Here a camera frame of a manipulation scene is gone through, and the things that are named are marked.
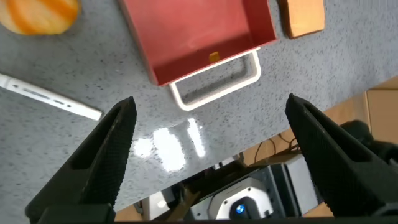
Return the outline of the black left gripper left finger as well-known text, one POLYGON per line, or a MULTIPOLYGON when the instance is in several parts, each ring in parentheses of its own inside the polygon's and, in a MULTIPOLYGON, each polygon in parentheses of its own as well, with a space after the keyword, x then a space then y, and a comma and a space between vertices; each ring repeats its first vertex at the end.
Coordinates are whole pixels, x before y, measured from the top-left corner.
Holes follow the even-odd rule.
POLYGON ((114 105, 25 208, 31 223, 113 223, 136 125, 133 97, 114 105))

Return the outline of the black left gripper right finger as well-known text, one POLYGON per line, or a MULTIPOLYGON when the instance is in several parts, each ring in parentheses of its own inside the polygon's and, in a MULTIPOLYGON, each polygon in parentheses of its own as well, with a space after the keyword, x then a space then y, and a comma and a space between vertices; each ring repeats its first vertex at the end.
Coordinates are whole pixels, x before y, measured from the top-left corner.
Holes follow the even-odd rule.
POLYGON ((336 217, 397 215, 397 145, 360 120, 336 124, 290 94, 285 113, 312 180, 336 217))

